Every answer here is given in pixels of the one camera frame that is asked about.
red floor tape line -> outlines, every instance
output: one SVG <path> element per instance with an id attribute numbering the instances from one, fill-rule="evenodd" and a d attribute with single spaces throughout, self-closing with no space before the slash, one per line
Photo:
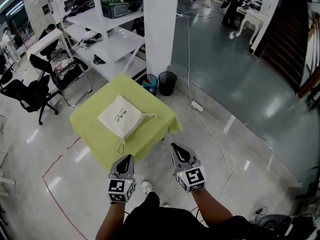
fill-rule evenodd
<path id="1" fill-rule="evenodd" d="M 70 147 L 67 147 L 66 149 L 67 149 L 67 150 L 71 149 L 71 148 L 78 142 L 78 140 L 80 140 L 80 139 L 81 139 L 81 137 L 77 138 L 77 139 L 75 140 L 75 142 L 74 142 Z"/>
<path id="2" fill-rule="evenodd" d="M 63 213 L 63 215 L 66 217 L 66 219 L 70 222 L 70 224 L 74 227 L 74 229 L 75 229 L 76 231 L 78 231 L 78 233 L 83 237 L 83 239 L 88 240 L 88 239 L 80 232 L 80 230 L 72 223 L 72 221 L 69 219 L 69 217 L 66 215 L 66 213 L 64 212 L 64 210 L 61 208 L 61 206 L 59 205 L 59 203 L 58 203 L 57 200 L 55 199 L 54 195 L 51 193 L 51 191 L 50 191 L 50 189 L 49 189 L 49 187 L 48 187 L 48 185 L 47 185 L 47 183 L 46 183 L 46 181 L 45 181 L 45 176 L 47 175 L 47 173 L 48 173 L 48 172 L 50 171 L 50 169 L 54 166 L 54 164 L 55 164 L 56 162 L 58 162 L 58 160 L 59 160 L 62 156 L 63 156 L 63 154 L 59 155 L 59 157 L 57 158 L 57 160 L 55 160 L 55 161 L 51 164 L 51 166 L 49 167 L 49 169 L 48 169 L 48 170 L 45 172 L 45 174 L 42 176 L 42 180 L 43 180 L 46 188 L 48 189 L 48 191 L 49 191 L 52 199 L 54 200 L 55 204 L 59 207 L 60 211 Z"/>

black and white marker cube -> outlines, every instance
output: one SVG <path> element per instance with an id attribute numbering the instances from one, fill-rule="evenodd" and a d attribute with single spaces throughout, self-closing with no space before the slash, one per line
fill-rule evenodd
<path id="1" fill-rule="evenodd" d="M 203 189 L 207 181 L 205 168 L 202 165 L 197 168 L 180 171 L 176 174 L 176 181 L 187 193 Z"/>
<path id="2" fill-rule="evenodd" d="M 112 202 L 127 203 L 135 191 L 135 184 L 131 179 L 108 178 L 108 185 L 108 196 Z"/>

white fabric bag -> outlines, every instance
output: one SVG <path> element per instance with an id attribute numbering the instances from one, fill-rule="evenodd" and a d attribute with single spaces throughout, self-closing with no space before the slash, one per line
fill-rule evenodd
<path id="1" fill-rule="evenodd" d="M 122 154 L 126 144 L 125 139 L 130 136 L 146 116 L 157 118 L 155 113 L 142 113 L 124 97 L 118 95 L 98 116 L 98 120 L 121 139 L 117 153 Z"/>

wooden stair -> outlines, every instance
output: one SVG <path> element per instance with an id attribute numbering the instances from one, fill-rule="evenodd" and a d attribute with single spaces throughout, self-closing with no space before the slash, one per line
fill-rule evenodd
<path id="1" fill-rule="evenodd" d="M 281 0 L 268 26 L 260 58 L 269 63 L 292 86 L 301 86 L 308 47 L 306 0 Z"/>

polished concrete floor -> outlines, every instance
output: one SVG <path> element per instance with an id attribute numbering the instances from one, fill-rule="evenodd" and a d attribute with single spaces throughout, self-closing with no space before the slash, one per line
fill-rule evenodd
<path id="1" fill-rule="evenodd" d="M 24 65 L 24 69 L 27 68 L 30 68 L 28 63 Z M 38 78 L 33 69 L 24 69 L 18 70 L 14 77 L 23 79 L 26 85 Z M 93 82 L 92 94 L 107 83 L 94 70 L 89 76 Z M 73 85 L 70 97 L 83 92 L 87 88 L 84 84 L 80 81 Z M 195 150 L 206 171 L 206 188 L 216 199 L 229 177 L 218 144 L 195 116 L 181 85 L 177 84 L 172 96 L 158 95 L 158 98 L 175 111 L 183 132 L 167 135 L 135 164 L 138 186 L 126 205 L 129 213 L 145 198 L 139 186 L 143 179 L 153 183 L 162 204 L 168 202 L 189 211 L 196 207 L 192 195 L 186 194 L 172 175 L 174 166 L 169 146 L 173 141 Z M 234 215 L 248 220 L 253 219 L 256 209 L 264 206 L 268 207 L 269 214 L 290 213 L 291 188 L 300 187 L 295 177 L 243 123 L 238 119 L 230 123 L 230 112 L 198 88 L 192 86 L 191 92 L 207 105 L 206 111 L 199 115 L 224 152 L 232 155 L 236 166 L 229 192 L 220 198 L 222 204 Z M 69 108 L 62 100 L 57 100 L 54 106 L 59 115 L 46 109 L 43 125 L 39 126 L 39 112 L 27 113 L 16 100 L 0 95 L 0 114 L 6 116 L 1 122 L 4 126 L 0 147 L 8 151 L 2 170 L 5 177 L 16 180 L 16 185 L 3 184 L 10 196 L 0 198 L 12 239 L 92 240 L 110 205 L 106 186 L 108 172 L 82 140 L 73 145 L 78 136 L 69 117 L 77 108 Z"/>
<path id="2" fill-rule="evenodd" d="M 319 164 L 318 111 L 308 111 L 287 82 L 249 52 L 252 30 L 229 39 L 219 4 L 179 0 L 177 8 L 204 11 L 189 13 L 197 15 L 189 18 L 190 81 L 261 138 L 306 189 L 310 169 Z M 188 78 L 186 18 L 176 19 L 171 70 Z"/>

